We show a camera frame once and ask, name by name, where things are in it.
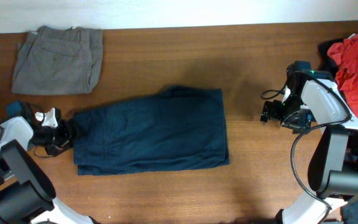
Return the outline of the navy blue shorts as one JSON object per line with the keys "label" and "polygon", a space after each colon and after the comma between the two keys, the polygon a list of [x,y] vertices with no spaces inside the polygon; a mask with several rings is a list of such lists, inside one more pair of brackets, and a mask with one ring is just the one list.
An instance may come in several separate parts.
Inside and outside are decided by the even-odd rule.
{"label": "navy blue shorts", "polygon": [[78,175],[210,169],[230,163],[223,92],[173,86],[75,113]]}

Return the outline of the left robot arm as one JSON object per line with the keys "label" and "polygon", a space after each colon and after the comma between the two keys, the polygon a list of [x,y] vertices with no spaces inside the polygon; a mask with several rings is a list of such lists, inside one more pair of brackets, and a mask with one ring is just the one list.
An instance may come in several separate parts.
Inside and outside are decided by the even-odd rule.
{"label": "left robot arm", "polygon": [[78,125],[62,119],[58,108],[32,108],[32,103],[15,101],[0,122],[0,223],[96,224],[57,198],[51,180],[28,153],[42,146],[47,157],[60,155],[72,148]]}

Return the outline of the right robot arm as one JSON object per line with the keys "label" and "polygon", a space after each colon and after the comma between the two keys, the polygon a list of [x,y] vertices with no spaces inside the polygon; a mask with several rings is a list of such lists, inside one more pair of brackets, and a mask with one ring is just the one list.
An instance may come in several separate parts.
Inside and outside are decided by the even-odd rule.
{"label": "right robot arm", "polygon": [[[334,77],[313,70],[309,62],[287,67],[282,95],[263,97],[261,122],[276,120],[297,135],[290,149],[293,175],[303,193],[281,209],[275,223],[324,223],[328,215],[358,200],[358,118],[347,105]],[[308,166],[308,183],[298,176],[295,149],[303,136],[314,130],[322,136]]]}

